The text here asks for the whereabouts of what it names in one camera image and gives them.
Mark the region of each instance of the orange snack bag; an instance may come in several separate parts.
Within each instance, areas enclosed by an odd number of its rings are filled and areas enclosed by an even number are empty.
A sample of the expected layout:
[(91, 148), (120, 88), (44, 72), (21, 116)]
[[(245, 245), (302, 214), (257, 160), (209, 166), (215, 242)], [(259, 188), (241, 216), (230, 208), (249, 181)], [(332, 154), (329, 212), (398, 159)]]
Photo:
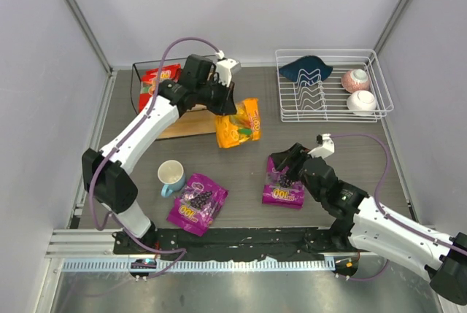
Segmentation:
[(236, 114), (216, 116), (216, 137), (219, 147), (236, 147), (261, 138), (258, 99), (249, 98), (237, 104)]

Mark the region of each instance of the gray table surface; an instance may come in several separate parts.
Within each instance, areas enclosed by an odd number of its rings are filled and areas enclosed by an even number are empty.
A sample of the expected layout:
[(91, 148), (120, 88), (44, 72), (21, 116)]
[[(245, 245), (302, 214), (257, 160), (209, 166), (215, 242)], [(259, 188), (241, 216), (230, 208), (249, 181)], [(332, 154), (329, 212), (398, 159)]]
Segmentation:
[[(272, 152), (286, 150), (295, 142), (313, 148), (316, 135), (370, 133), (385, 140), (381, 123), (282, 123), (279, 118), (276, 72), (274, 67), (243, 68), (234, 76), (234, 98), (256, 97), (260, 103), (262, 138), (231, 149), (220, 149), (214, 134), (154, 142), (136, 165), (131, 178), (136, 183), (138, 202), (156, 226), (173, 228), (166, 221), (173, 198), (162, 198), (157, 170), (166, 160), (178, 160), (187, 177), (198, 172), (229, 190), (226, 203), (213, 227), (329, 226), (333, 218), (308, 195), (301, 210), (262, 205), (266, 159)], [(119, 71), (109, 105), (101, 146), (114, 139), (134, 118), (129, 98), (131, 71)], [(139, 83), (134, 83), (138, 101)], [(336, 152), (327, 159), (342, 180), (373, 193), (385, 167), (385, 154), (371, 139), (336, 139)], [(409, 216), (406, 200), (395, 168), (392, 167), (381, 190), (388, 207)], [(99, 219), (104, 209), (97, 206)], [(108, 228), (117, 228), (112, 221)], [(93, 228), (85, 205), (80, 228)]]

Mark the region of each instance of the snack bag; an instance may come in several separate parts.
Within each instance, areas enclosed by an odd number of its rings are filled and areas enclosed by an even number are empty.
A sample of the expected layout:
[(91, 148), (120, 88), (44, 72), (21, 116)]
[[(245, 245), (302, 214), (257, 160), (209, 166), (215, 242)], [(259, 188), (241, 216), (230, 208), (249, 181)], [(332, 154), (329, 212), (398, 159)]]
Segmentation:
[[(138, 110), (141, 112), (146, 106), (147, 102), (154, 95), (155, 78), (158, 75), (159, 69), (147, 70), (146, 75), (141, 78), (141, 90), (139, 91), (139, 104)], [(174, 65), (165, 66), (161, 72), (161, 81), (173, 80), (177, 81), (182, 71), (182, 66), (179, 63)]]
[(235, 115), (216, 116), (216, 137), (219, 147), (236, 147), (261, 138), (260, 111), (256, 98), (237, 104)]
[(300, 182), (290, 181), (285, 176), (287, 170), (288, 167), (285, 167), (282, 172), (276, 171), (271, 156), (268, 157), (263, 204), (301, 209), (304, 204), (304, 186)]
[(228, 191), (203, 174), (193, 174), (182, 195), (174, 200), (167, 220), (184, 231), (202, 236), (224, 205)]

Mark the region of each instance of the white wire rack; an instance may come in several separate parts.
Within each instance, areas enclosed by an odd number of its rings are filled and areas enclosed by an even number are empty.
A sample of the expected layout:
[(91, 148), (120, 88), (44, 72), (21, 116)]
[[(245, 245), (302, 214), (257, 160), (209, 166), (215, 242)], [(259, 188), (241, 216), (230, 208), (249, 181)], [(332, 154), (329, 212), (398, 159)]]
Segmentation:
[[(331, 75), (321, 80), (320, 70), (311, 73), (301, 69), (296, 82), (279, 73), (279, 69), (305, 55), (319, 56), (333, 66)], [(393, 101), (376, 53), (369, 49), (280, 49), (276, 50), (277, 82), (279, 85), (282, 122), (377, 122), (392, 111)], [(347, 108), (350, 96), (341, 85), (349, 70), (362, 69), (371, 80), (370, 91), (377, 107), (370, 115), (358, 116)]]

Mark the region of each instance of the white wall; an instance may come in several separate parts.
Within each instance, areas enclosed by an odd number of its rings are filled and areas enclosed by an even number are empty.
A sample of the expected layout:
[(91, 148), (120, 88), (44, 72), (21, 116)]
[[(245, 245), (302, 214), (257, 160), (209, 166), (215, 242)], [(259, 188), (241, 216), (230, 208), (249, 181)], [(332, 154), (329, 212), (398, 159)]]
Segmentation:
[(0, 305), (29, 312), (66, 226), (104, 70), (63, 0), (0, 0)]
[(380, 60), (392, 135), (420, 219), (467, 233), (466, 0), (413, 0)]
[[(201, 36), (242, 62), (281, 47), (373, 47), (397, 0), (77, 0), (109, 62), (159, 59), (181, 36)], [(172, 53), (208, 53), (180, 45)]]

